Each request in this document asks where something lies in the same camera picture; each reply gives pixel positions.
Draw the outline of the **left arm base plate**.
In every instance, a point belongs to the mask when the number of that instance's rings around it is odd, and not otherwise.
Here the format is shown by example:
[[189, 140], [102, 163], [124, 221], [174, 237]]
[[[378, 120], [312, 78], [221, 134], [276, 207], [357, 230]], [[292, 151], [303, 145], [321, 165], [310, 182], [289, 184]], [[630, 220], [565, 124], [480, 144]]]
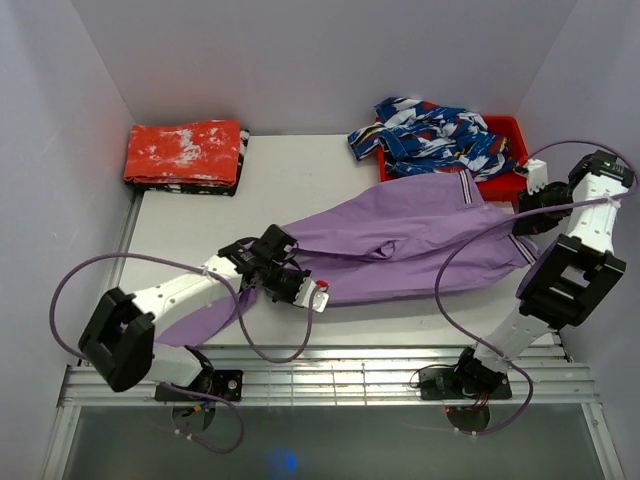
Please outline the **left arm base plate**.
[[[214, 395], [237, 402], [242, 398], [244, 372], [242, 370], [215, 370], [207, 378], [198, 378], [187, 390]], [[157, 386], [154, 399], [159, 402], [204, 402], [205, 398], [193, 394], [183, 394], [165, 386]]]

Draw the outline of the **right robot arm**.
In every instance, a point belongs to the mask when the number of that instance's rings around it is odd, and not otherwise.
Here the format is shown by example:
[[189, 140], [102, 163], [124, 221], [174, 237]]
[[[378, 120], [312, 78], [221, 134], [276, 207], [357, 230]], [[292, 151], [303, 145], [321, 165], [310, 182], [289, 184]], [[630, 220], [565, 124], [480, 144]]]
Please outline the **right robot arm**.
[[528, 185], [518, 195], [515, 235], [537, 235], [567, 219], [568, 230], [541, 254], [522, 279], [511, 314], [483, 341], [463, 350], [452, 371], [464, 397], [490, 395], [507, 382], [509, 361], [538, 338], [581, 325], [626, 270], [613, 248], [619, 206], [634, 175], [611, 153], [583, 157], [564, 182]]

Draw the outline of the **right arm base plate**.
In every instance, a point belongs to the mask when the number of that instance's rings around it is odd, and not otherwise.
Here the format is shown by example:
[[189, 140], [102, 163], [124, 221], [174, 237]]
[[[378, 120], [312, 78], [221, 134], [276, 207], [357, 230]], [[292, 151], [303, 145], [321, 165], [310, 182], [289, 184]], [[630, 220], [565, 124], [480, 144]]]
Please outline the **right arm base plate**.
[[408, 386], [420, 393], [422, 400], [508, 400], [513, 394], [508, 380], [495, 390], [464, 383], [454, 372], [454, 367], [446, 364], [428, 365], [416, 370]]

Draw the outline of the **purple trousers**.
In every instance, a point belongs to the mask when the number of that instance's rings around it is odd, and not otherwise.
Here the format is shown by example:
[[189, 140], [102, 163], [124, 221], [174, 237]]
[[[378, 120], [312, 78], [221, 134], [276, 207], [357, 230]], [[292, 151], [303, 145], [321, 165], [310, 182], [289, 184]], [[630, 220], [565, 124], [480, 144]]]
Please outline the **purple trousers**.
[[329, 284], [332, 307], [484, 288], [539, 257], [463, 171], [379, 183], [283, 229], [301, 268]]

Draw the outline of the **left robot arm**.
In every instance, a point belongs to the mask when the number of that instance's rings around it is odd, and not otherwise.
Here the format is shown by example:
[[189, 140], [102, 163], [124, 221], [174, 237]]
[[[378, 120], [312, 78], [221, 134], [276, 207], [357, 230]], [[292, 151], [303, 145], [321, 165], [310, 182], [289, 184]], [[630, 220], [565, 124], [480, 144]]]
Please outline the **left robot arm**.
[[275, 302], [324, 311], [327, 284], [314, 280], [293, 258], [296, 240], [277, 225], [259, 238], [247, 237], [221, 248], [198, 267], [144, 290], [126, 293], [115, 287], [102, 295], [78, 347], [115, 392], [141, 381], [168, 383], [188, 398], [211, 393], [214, 367], [190, 346], [159, 342], [177, 322], [220, 299], [237, 302], [260, 288]]

